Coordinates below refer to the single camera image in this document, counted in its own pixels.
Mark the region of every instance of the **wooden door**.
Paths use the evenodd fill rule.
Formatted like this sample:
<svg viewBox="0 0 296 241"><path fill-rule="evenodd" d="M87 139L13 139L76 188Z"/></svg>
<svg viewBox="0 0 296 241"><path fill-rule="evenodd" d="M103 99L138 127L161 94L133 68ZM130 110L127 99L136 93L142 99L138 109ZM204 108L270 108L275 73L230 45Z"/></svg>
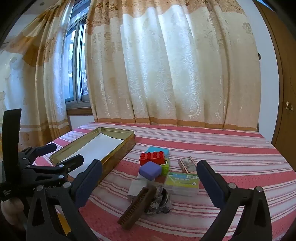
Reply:
<svg viewBox="0 0 296 241"><path fill-rule="evenodd" d="M296 170L296 40L277 14L254 1L269 30L279 69L279 110L272 144Z"/></svg>

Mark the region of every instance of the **beige curtain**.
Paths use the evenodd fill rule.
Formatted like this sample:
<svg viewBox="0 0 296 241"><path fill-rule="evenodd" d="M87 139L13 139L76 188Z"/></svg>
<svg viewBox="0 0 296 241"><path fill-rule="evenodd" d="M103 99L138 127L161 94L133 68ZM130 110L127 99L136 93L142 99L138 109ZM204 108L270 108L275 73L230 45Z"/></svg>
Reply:
<svg viewBox="0 0 296 241"><path fill-rule="evenodd" d="M20 149L69 131L61 61L73 3L59 0L0 54L0 127L5 110L22 109Z"/></svg>
<svg viewBox="0 0 296 241"><path fill-rule="evenodd" d="M96 121L257 129L259 59L236 0L92 0L86 23Z"/></svg>

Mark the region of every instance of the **tablecloth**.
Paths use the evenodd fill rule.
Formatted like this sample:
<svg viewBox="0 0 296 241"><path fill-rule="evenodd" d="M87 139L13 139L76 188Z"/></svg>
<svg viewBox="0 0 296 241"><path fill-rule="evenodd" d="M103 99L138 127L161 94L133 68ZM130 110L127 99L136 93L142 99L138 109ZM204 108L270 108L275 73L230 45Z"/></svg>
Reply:
<svg viewBox="0 0 296 241"><path fill-rule="evenodd" d="M99 240L147 240L157 236L164 241L200 240L219 209L214 207L206 191L196 197L172 195L168 214L142 215L130 231L124 231L118 218L129 206L127 193L140 167L139 156L149 146L170 150L170 171L181 172L178 158L191 156L205 159L227 182L241 188L260 185L268 201L273 239L281 237L296 217L296 174L283 156L258 132L217 130L173 126L139 126L134 124L88 123L53 142L57 150L97 127L113 127L135 132L136 146L108 174L90 196L80 213ZM48 154L36 159L37 165L49 165ZM224 238L235 231L243 207Z"/></svg>

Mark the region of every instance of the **sheet of paper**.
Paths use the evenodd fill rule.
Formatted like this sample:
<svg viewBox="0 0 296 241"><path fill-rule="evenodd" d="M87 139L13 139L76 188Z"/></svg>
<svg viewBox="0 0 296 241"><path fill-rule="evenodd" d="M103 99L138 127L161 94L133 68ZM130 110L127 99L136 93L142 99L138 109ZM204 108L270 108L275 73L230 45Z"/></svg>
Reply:
<svg viewBox="0 0 296 241"><path fill-rule="evenodd" d="M123 141L100 133L84 147L68 157L80 154L84 158L83 165L69 172L70 176L75 178L79 173L84 172L94 159L102 160Z"/></svg>

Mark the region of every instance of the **metal tray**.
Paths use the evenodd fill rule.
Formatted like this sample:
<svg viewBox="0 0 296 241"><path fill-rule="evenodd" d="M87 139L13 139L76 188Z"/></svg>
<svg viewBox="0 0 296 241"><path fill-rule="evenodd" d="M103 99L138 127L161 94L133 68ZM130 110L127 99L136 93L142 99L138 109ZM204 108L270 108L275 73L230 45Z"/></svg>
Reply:
<svg viewBox="0 0 296 241"><path fill-rule="evenodd" d="M67 159L70 155L81 149L100 133L124 141L101 160L103 164L103 173L101 179L98 182L99 184L109 174L109 172L126 156L126 154L129 153L131 149L133 149L133 147L136 145L135 133L133 131L105 127L96 128L90 133L87 133L79 137L77 140L69 143L65 147L61 148L60 150L52 154L49 157L50 161L53 165L56 165L57 163ZM68 175L68 179L69 181L72 181L73 177Z"/></svg>

